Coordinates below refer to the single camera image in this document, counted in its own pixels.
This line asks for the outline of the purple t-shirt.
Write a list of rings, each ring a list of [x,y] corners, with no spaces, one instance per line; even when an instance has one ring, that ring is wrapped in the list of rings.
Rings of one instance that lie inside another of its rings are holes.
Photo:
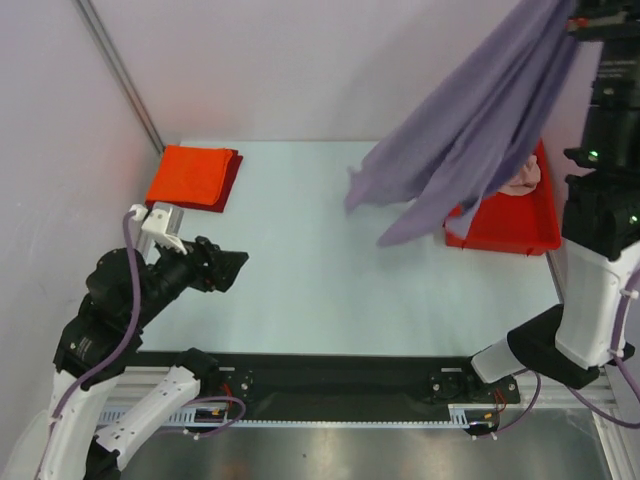
[[[351,172],[346,211],[409,206],[379,237],[401,245],[439,227],[465,237],[486,198],[515,177],[574,62],[573,1],[521,1]]]

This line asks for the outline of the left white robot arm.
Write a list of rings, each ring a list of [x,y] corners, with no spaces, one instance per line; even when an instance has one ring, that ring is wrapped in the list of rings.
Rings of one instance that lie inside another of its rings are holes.
[[[224,386],[218,362],[196,348],[180,353],[166,376],[113,424],[97,426],[107,399],[142,344],[144,327],[186,289],[225,292],[248,261],[205,237],[184,251],[160,247],[145,262],[132,246],[112,250],[86,280],[88,293],[64,328],[54,356],[48,412],[16,444],[5,479],[118,479],[132,457],[182,407],[244,402]]]

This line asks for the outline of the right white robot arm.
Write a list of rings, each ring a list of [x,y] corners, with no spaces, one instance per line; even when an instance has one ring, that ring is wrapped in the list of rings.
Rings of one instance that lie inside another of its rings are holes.
[[[639,278],[639,4],[581,1],[568,31],[602,50],[581,142],[564,152],[589,171],[566,178],[564,301],[472,357],[461,388],[473,401],[522,370],[579,390],[634,353],[624,327]]]

